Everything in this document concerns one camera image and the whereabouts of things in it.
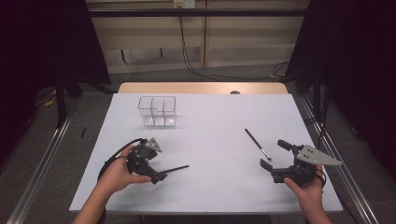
clear plastic container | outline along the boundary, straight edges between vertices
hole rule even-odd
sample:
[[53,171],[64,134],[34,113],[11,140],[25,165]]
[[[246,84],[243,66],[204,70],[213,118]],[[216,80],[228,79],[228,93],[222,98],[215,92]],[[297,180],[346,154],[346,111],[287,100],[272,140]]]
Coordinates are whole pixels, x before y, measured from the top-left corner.
[[142,96],[139,112],[146,126],[175,126],[177,120],[175,96]]

white wall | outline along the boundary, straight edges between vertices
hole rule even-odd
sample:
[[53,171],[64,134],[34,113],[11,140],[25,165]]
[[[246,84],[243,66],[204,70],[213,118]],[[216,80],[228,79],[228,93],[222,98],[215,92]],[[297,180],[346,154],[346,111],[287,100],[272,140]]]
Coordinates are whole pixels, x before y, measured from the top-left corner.
[[[308,0],[196,0],[207,8],[306,8]],[[89,9],[173,8],[173,1],[87,0]],[[109,73],[184,67],[178,18],[92,18]],[[195,67],[279,63],[290,59],[303,18],[183,18]],[[160,57],[159,49],[164,55]],[[122,61],[120,50],[128,63]]]

white tabletop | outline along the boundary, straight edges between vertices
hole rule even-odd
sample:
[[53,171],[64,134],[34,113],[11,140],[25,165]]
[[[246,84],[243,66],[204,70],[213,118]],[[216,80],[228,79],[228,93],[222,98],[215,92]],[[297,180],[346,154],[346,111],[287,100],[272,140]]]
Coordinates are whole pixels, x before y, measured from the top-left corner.
[[[245,132],[249,129],[273,159],[274,168],[292,165],[291,152],[276,145],[312,140],[290,94],[171,94],[177,99],[175,127],[143,126],[137,105],[140,96],[114,94],[76,196],[78,211],[88,198],[102,165],[126,143],[155,137],[163,149],[150,166],[156,171],[182,165],[164,181],[131,185],[114,194],[108,212],[134,214],[274,214],[299,212],[295,195],[275,184],[263,170],[264,155]],[[323,193],[326,211],[342,206],[328,179]]]

black curtain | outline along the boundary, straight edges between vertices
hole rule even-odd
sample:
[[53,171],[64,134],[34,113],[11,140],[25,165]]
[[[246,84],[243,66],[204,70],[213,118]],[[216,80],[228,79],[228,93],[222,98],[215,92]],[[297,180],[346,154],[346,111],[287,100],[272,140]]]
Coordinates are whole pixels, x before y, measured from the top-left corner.
[[0,162],[32,117],[36,94],[55,86],[61,70],[72,82],[109,83],[87,12],[84,0],[0,1]]
[[319,82],[396,177],[396,2],[312,0],[309,8],[330,11],[304,18],[287,76],[306,92],[319,72]]

black pen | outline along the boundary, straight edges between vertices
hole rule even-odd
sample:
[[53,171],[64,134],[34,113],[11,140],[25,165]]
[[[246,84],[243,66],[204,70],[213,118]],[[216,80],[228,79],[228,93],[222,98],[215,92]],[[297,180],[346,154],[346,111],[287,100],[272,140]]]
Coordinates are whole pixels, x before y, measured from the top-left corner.
[[260,146],[260,144],[256,141],[256,139],[253,137],[253,135],[251,135],[251,133],[248,131],[248,129],[245,129],[245,132],[247,132],[247,134],[250,136],[251,140],[253,140],[254,143],[256,143],[256,146],[265,154],[265,156],[267,157],[268,161],[271,161],[271,157],[265,152],[264,148],[262,148],[262,146]]

